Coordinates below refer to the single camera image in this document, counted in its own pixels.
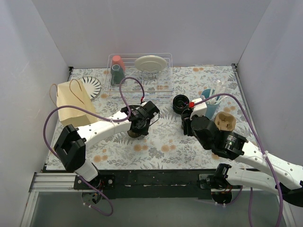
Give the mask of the black coffee cup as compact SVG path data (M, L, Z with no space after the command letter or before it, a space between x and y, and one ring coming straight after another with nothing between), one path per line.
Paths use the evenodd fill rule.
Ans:
M133 139L138 139L138 140L141 140L141 139L143 139L143 138L145 137L145 135L141 135L141 134L139 134L139 133L135 133L135 132L133 132L132 130L129 130L129 131L127 132L127 134L128 134L131 138L133 138Z

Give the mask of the brown cardboard cup carriers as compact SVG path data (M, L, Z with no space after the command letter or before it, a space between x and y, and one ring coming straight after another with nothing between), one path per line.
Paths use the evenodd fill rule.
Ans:
M226 112L219 112L214 119L214 123L219 130L233 131L236 126L236 118Z

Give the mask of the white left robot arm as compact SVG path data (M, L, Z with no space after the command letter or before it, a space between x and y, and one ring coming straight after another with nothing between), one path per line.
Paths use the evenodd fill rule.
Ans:
M100 120L85 126L67 125L63 128L54 145L54 151L68 173L76 173L84 179L90 189L100 186L98 169L86 159L86 151L108 137L127 132L130 136L147 136L149 127L160 114L159 108L152 102L122 108L109 117L109 121Z

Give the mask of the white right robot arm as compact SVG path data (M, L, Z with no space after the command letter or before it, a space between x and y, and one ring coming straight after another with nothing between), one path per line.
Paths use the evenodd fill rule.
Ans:
M229 164L219 164L213 175L201 179L205 188L223 189L243 185L262 189L273 194L282 193L286 202L303 205L303 167L284 161L261 150L245 137L232 131L223 131L205 116L192 114L191 109L182 115L184 134L194 136L205 150L219 157L247 164L255 171L244 170Z

